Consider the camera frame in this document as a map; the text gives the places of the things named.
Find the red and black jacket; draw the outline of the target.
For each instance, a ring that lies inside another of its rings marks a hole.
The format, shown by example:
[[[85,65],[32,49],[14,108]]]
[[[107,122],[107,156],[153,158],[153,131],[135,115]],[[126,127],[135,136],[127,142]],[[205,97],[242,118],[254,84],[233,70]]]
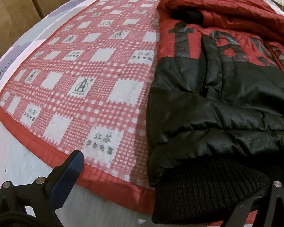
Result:
[[[159,0],[146,132],[152,221],[206,224],[284,186],[284,16],[263,0]]]

